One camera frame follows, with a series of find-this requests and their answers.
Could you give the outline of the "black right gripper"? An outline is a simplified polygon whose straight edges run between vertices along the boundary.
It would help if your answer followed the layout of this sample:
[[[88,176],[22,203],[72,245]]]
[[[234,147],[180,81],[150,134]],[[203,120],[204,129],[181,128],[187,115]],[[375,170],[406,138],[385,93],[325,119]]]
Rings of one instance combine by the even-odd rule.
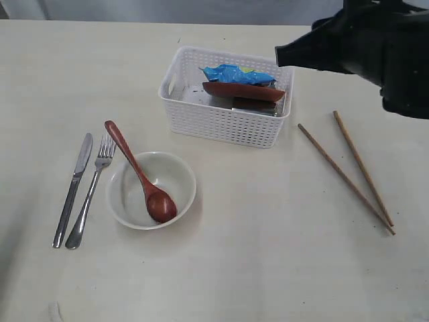
[[[344,6],[313,23],[312,30],[275,47],[279,67],[330,72],[381,72],[385,51],[379,6]]]

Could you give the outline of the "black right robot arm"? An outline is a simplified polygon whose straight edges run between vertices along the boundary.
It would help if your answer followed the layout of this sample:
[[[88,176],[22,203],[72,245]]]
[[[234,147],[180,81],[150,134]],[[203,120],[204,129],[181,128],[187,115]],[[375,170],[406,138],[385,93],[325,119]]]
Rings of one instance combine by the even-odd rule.
[[[356,74],[380,88],[383,108],[428,118],[428,10],[405,1],[344,1],[334,16],[275,48],[277,65]]]

